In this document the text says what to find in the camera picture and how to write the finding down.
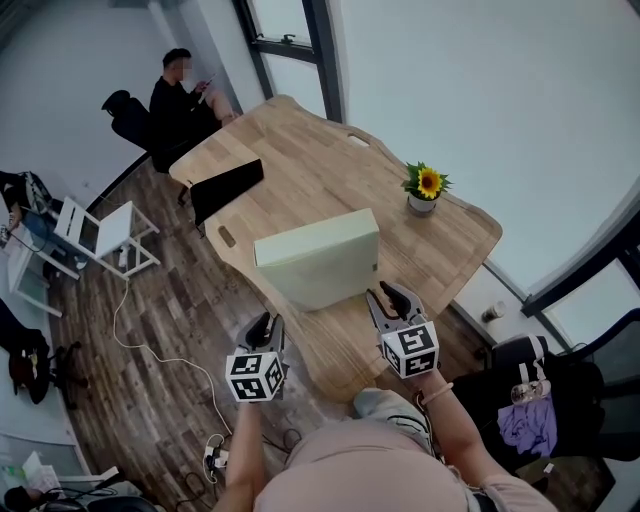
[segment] sunflower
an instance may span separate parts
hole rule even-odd
[[[418,174],[418,191],[427,199],[435,199],[442,189],[440,174],[431,167],[420,169]]]

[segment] bracelet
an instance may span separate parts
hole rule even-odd
[[[428,405],[430,402],[433,402],[436,398],[438,398],[440,395],[444,395],[447,391],[449,391],[451,388],[453,387],[453,382],[449,382],[448,384],[445,384],[444,386],[442,386],[438,391],[435,391],[434,393],[431,393],[429,396],[423,398],[420,401],[420,404],[424,407],[426,405]]]

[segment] bare leg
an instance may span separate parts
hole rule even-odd
[[[216,119],[222,122],[222,126],[229,124],[238,117],[238,114],[233,111],[231,103],[229,103],[229,100],[222,91],[213,91],[207,98],[207,105],[213,110]]]

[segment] white cable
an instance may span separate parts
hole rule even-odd
[[[124,301],[127,299],[127,295],[128,294],[129,294],[129,281],[126,282],[126,288],[125,288],[125,292],[124,292],[124,297],[122,297],[122,301],[120,301],[120,305],[116,308],[116,311],[113,314],[113,337],[118,342],[118,345],[120,345],[123,348],[146,348],[149,352],[151,352],[151,355],[153,357],[155,357],[155,359],[159,363],[172,363],[174,361],[180,361],[180,362],[183,362],[183,363],[187,363],[189,366],[192,366],[192,367],[200,370],[201,372],[203,372],[207,376],[207,379],[209,379],[209,384],[211,386],[211,400],[213,401],[213,408],[215,409],[216,413],[218,413],[218,417],[220,418],[220,421],[222,421],[222,424],[224,425],[224,428],[226,428],[227,432],[229,433],[229,435],[231,435],[232,434],[231,429],[229,428],[229,425],[227,425],[227,422],[224,420],[224,417],[222,416],[222,413],[218,409],[218,404],[216,403],[215,386],[213,385],[213,379],[211,378],[211,375],[209,375],[209,372],[207,370],[205,370],[201,366],[198,366],[197,364],[192,363],[191,361],[187,361],[186,359],[182,359],[182,358],[160,359],[156,355],[156,353],[153,350],[151,350],[151,348],[148,345],[145,345],[145,344],[142,344],[142,345],[125,345],[124,343],[122,343],[120,341],[120,339],[118,338],[118,336],[116,334],[116,321],[118,319],[118,312],[120,311],[120,308],[122,308],[122,305],[124,304]],[[213,434],[211,437],[209,437],[209,439],[207,439],[207,443],[204,446],[204,456],[202,457],[202,470],[204,471],[204,477],[211,484],[215,484],[218,480],[215,477],[214,477],[214,480],[211,480],[207,476],[207,472],[205,470],[205,460],[206,460],[206,457],[207,457],[207,447],[209,446],[209,441],[211,441],[211,439],[213,439],[216,436],[220,436],[220,438],[222,439],[222,441],[220,442],[220,445],[222,445],[222,443],[224,443],[224,439],[225,438],[224,438],[224,436],[222,434]]]

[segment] white chair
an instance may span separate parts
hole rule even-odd
[[[139,219],[147,225],[147,229],[137,235],[133,235],[132,233],[134,215],[137,215]],[[85,219],[98,226],[98,240],[96,242],[95,252],[92,252],[80,244],[80,236]],[[160,230],[152,224],[149,219],[142,215],[142,213],[140,213],[140,210],[133,205],[132,201],[123,204],[115,212],[100,221],[90,215],[73,199],[65,197],[54,233],[82,253],[89,256],[92,260],[100,263],[104,268],[110,270],[125,281],[128,281],[129,276],[148,267],[152,263],[160,265],[160,260],[142,247],[141,244],[142,237],[148,235],[152,231],[160,233]],[[131,245],[136,249],[135,266],[126,272],[121,272],[102,259],[107,254],[112,253],[123,245]],[[142,254],[147,257],[146,261],[140,261]]]

